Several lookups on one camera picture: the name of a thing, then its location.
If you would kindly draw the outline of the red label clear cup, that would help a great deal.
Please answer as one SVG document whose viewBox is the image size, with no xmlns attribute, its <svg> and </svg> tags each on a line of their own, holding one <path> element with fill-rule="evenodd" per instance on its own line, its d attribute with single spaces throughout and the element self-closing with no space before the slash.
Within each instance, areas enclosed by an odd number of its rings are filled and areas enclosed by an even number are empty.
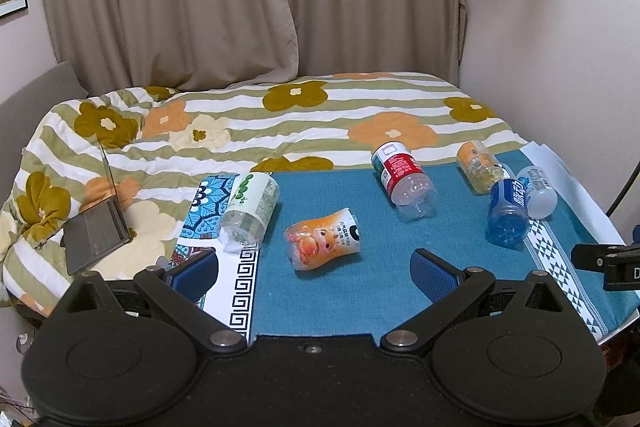
<svg viewBox="0 0 640 427">
<path fill-rule="evenodd" d="M 383 143 L 372 153 L 371 162 L 378 181 L 402 220 L 435 216 L 435 184 L 404 144 L 397 141 Z"/>
</svg>

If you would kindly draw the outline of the yellow orange label cup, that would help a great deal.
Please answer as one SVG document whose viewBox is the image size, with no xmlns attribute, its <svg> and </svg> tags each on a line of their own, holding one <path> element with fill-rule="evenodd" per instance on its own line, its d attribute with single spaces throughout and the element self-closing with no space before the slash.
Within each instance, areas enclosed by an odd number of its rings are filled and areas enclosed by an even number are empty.
<svg viewBox="0 0 640 427">
<path fill-rule="evenodd" d="M 463 143 L 457 153 L 458 163 L 477 194 L 489 194 L 491 187 L 503 179 L 504 171 L 493 153 L 480 141 Z"/>
</svg>

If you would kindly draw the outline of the colourful patterned board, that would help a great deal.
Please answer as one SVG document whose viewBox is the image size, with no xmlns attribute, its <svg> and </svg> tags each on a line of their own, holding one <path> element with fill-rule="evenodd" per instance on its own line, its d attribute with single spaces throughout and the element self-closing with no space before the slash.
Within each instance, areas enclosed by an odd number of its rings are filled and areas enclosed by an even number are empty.
<svg viewBox="0 0 640 427">
<path fill-rule="evenodd" d="M 169 269 L 202 251 L 213 249 L 218 259 L 218 277 L 196 305 L 245 339 L 250 339 L 258 249 L 243 247 L 240 251 L 228 251 L 218 239 L 220 221 L 235 181 L 234 174 L 214 174 L 201 181 L 183 220 Z"/>
</svg>

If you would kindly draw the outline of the white sheet under cloth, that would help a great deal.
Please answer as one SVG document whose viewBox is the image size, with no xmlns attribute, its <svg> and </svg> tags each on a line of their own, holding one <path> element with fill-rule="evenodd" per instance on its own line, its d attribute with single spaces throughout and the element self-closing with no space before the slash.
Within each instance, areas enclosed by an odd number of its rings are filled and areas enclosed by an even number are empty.
<svg viewBox="0 0 640 427">
<path fill-rule="evenodd" d="M 546 144 L 529 142 L 521 152 L 535 166 L 540 167 L 556 193 L 565 200 L 575 216 L 591 236 L 601 244 L 623 245 L 623 237 L 614 227 L 609 217 L 587 192 L 585 187 L 570 173 L 565 162 Z"/>
</svg>

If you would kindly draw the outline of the grey laptop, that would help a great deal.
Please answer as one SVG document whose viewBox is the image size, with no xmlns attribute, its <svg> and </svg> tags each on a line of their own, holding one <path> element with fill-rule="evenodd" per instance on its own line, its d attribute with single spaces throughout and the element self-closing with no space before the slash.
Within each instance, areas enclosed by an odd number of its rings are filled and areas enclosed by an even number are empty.
<svg viewBox="0 0 640 427">
<path fill-rule="evenodd" d="M 129 231 L 105 150 L 99 145 L 108 187 L 107 196 L 63 225 L 61 245 L 65 249 L 68 275 L 75 275 L 118 248 L 130 243 Z"/>
</svg>

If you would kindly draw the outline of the teal patterned cloth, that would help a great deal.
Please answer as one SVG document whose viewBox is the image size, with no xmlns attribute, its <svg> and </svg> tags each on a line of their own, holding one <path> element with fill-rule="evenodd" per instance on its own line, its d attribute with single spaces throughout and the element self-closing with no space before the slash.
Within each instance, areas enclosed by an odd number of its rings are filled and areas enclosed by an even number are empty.
<svg viewBox="0 0 640 427">
<path fill-rule="evenodd" d="M 430 305 L 410 277 L 416 248 L 459 269 L 487 269 L 501 280 L 546 270 L 596 338 L 613 332 L 638 308 L 633 291 L 605 291 L 600 274 L 570 267 L 572 247 L 593 238 L 566 202 L 559 202 L 541 239 L 504 248 L 486 239 L 488 197 L 474 194 L 456 165 L 431 166 L 426 172 L 438 192 L 435 213 L 411 222 L 400 219 L 370 168 L 275 173 L 281 194 L 260 250 L 250 333 L 380 338 Z M 343 208 L 357 218 L 358 253 L 295 271 L 285 229 Z"/>
</svg>

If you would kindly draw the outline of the floral striped quilt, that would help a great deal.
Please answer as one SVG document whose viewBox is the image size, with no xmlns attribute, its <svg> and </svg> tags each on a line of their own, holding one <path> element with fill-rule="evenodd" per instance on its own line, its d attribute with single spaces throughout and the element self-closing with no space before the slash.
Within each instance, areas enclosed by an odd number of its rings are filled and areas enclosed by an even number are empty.
<svg viewBox="0 0 640 427">
<path fill-rule="evenodd" d="M 1 207 L 1 301 L 51 313 L 72 283 L 62 228 L 117 195 L 132 239 L 98 271 L 126 279 L 174 251 L 198 184 L 214 173 L 366 168 L 382 143 L 422 165 L 465 142 L 523 139 L 486 104 L 420 72 L 349 72 L 188 92 L 126 88 L 58 103 L 21 151 Z"/>
</svg>

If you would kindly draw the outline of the grey headboard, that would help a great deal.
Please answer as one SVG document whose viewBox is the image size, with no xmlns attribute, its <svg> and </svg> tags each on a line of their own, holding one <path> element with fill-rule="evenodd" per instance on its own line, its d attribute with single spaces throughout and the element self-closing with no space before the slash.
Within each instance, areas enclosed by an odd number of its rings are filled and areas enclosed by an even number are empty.
<svg viewBox="0 0 640 427">
<path fill-rule="evenodd" d="M 11 193 L 20 170 L 22 150 L 41 119 L 56 104 L 87 96 L 88 91 L 81 86 L 72 65 L 63 62 L 1 103 L 1 202 Z"/>
</svg>

